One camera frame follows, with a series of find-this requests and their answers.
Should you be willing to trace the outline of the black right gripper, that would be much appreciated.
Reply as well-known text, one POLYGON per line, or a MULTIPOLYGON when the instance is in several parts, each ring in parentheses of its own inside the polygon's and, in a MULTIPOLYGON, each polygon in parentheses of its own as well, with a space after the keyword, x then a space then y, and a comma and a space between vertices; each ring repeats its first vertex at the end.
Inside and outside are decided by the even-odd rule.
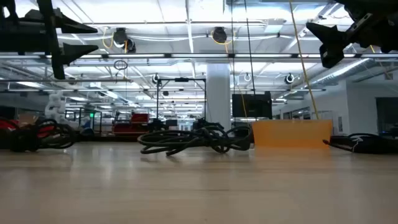
MULTIPOLYGON (((344 5, 354 21, 347 31, 350 42, 362 48, 375 45, 383 53, 398 50, 398 0, 335 1, 344 5)), ((323 67, 332 68, 344 59, 341 45, 349 44, 346 32, 314 22, 306 23, 306 28, 323 43, 319 48, 323 67)))

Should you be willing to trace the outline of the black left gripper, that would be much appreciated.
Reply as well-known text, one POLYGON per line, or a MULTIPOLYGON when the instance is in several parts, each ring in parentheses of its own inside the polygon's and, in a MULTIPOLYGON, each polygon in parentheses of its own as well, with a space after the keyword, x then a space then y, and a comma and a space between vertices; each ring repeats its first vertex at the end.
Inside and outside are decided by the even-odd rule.
MULTIPOLYGON (((59 47, 56 28, 57 17, 52 0, 37 0, 39 9, 34 18, 20 18, 16 12, 15 0, 0 0, 0 52, 43 52, 51 56, 53 75, 65 79, 63 65, 98 50, 97 45, 70 45, 59 47)), ((60 17, 63 34, 95 34, 96 28, 84 25, 65 16, 60 17)))

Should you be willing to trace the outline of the white robot figure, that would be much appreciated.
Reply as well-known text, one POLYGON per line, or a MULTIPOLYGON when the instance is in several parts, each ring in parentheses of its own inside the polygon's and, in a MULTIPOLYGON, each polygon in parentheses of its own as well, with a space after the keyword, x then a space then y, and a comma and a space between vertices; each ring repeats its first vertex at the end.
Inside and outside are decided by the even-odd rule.
POLYGON ((69 121, 65 117, 66 112, 66 101, 61 91, 55 91, 49 94, 49 102, 45 107, 45 117, 48 119, 54 119, 60 124, 67 124, 73 129, 78 128, 76 121, 69 121))

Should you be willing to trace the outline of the orange plastic tray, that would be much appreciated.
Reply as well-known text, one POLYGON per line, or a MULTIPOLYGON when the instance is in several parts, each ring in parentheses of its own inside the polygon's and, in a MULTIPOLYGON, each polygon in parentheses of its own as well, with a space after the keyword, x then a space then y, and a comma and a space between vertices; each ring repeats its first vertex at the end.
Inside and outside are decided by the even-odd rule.
POLYGON ((331 120, 279 119, 252 123, 256 147, 324 149, 332 135, 331 120))

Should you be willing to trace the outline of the black hanging monitor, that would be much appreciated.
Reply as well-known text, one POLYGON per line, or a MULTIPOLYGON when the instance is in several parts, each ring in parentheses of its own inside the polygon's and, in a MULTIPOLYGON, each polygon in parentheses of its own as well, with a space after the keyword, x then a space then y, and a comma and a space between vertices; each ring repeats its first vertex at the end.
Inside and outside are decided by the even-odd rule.
POLYGON ((272 118, 271 93, 232 94, 232 114, 234 118, 272 118))

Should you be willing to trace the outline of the red tool cart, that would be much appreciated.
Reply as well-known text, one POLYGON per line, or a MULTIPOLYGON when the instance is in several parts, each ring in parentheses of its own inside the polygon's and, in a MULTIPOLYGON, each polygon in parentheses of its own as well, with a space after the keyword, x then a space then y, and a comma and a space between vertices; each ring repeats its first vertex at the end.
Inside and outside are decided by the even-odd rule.
POLYGON ((112 132, 115 135, 139 135, 149 132, 149 114, 134 113, 129 119, 115 119, 112 132))

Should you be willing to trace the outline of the white square column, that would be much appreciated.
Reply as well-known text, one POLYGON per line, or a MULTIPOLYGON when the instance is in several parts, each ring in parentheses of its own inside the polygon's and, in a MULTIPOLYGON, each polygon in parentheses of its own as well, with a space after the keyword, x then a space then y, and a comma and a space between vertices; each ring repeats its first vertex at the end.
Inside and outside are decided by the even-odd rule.
POLYGON ((206 66, 206 120, 231 128, 231 90, 229 65, 210 63, 206 66))

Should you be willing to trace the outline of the long ceiling light strip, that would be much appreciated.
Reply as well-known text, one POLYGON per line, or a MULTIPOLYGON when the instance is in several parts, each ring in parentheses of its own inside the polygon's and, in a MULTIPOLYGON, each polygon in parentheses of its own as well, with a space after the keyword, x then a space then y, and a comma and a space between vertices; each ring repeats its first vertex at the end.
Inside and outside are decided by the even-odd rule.
MULTIPOLYGON (((89 54, 78 59, 131 59, 131 58, 266 58, 287 59, 300 58, 320 59, 320 54, 89 54)), ((398 54, 344 54, 344 58, 398 58, 398 54)), ((51 55, 0 55, 0 59, 51 59, 51 55)))

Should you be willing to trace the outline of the black metal frame rig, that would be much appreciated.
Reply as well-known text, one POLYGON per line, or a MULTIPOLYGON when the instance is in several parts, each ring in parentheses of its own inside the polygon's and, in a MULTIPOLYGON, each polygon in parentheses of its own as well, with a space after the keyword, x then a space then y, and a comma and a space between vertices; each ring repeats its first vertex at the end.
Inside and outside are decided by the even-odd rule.
POLYGON ((163 89, 163 87, 165 87, 170 81, 180 82, 180 83, 194 82, 195 84, 197 84, 204 92, 204 104, 205 104, 204 108, 206 109, 206 101, 207 101, 206 78, 186 78, 186 77, 158 78, 156 80, 156 84, 155 84, 155 86, 156 86, 156 119, 159 119, 159 93, 163 89), (162 87, 160 87, 160 85, 159 85, 160 81, 166 81, 166 83, 164 83, 162 85, 162 87), (204 86, 199 85, 198 81, 202 81, 204 86))

